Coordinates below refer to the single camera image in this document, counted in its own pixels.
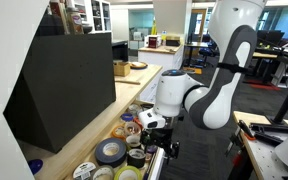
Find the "white wall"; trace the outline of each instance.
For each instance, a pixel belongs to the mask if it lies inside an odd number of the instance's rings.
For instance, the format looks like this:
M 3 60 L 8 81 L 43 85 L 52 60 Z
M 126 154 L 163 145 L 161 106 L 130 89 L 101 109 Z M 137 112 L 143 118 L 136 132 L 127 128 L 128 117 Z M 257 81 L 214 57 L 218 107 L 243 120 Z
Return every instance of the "white wall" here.
M 48 0 L 0 0 L 0 179 L 34 179 L 3 111 Z
M 128 10 L 111 9 L 113 39 L 129 40 Z
M 129 40 L 130 9 L 153 9 L 153 4 L 111 5 L 113 39 Z

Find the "black panel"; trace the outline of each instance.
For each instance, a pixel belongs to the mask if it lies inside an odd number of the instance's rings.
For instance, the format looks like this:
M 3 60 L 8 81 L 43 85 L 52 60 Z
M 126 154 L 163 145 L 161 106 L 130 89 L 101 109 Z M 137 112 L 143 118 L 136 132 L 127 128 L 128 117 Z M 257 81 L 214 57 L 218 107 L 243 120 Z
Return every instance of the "black panel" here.
M 243 42 L 248 42 L 250 43 L 251 47 L 247 61 L 244 66 L 248 67 L 256 47 L 256 41 L 257 41 L 256 32 L 252 28 L 250 28 L 249 26 L 240 26 L 234 31 L 232 35 L 232 38 L 228 44 L 222 63 L 239 64 L 239 61 L 236 57 L 236 52 Z M 208 129 L 203 122 L 204 113 L 206 109 L 216 99 L 221 88 L 224 85 L 229 84 L 233 80 L 234 74 L 235 73 L 232 73 L 228 69 L 219 69 L 218 74 L 215 77 L 214 84 L 211 87 L 209 93 L 191 106 L 191 108 L 189 109 L 189 115 L 193 120 L 193 123 L 197 127 Z
M 35 38 L 4 113 L 15 137 L 60 150 L 115 101 L 112 61 L 110 33 Z

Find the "wooden shelf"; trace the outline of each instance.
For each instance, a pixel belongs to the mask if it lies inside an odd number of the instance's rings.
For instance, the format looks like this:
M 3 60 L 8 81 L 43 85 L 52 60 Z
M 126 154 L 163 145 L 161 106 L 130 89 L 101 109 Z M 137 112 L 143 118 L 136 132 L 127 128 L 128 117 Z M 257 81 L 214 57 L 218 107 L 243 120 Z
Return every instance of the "wooden shelf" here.
M 57 154 L 29 144 L 22 145 L 26 159 L 43 160 L 43 168 L 35 174 L 35 179 L 72 179 L 72 173 L 79 164 L 94 161 L 93 152 L 96 145 L 108 136 L 118 123 L 117 119 L 161 69 L 161 66 L 149 64 L 144 70 L 131 70 L 126 77 L 115 77 L 115 80 L 139 81 L 141 84 L 115 83 L 116 101 L 93 119 Z

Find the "doorway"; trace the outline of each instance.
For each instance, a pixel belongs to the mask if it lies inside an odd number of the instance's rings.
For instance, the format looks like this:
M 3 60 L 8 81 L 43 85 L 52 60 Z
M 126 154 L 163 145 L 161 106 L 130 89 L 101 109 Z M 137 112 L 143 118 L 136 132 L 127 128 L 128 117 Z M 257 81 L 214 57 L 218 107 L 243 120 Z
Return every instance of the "doorway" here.
M 202 41 L 206 9 L 193 9 L 189 27 L 189 35 L 192 35 L 192 41 Z

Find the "office chair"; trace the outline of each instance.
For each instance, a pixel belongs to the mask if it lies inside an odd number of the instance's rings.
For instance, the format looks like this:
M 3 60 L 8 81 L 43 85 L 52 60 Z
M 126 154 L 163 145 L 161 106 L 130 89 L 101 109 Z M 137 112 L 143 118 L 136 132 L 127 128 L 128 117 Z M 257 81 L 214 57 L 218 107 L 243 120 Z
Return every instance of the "office chair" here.
M 210 62 L 207 62 L 207 57 L 215 57 L 215 56 L 219 56 L 220 52 L 217 49 L 217 44 L 215 42 L 210 42 L 208 45 L 208 48 L 201 48 L 199 51 L 199 54 L 201 54 L 203 56 L 203 67 L 206 67 L 207 65 L 210 65 L 212 67 L 214 67 L 214 65 Z

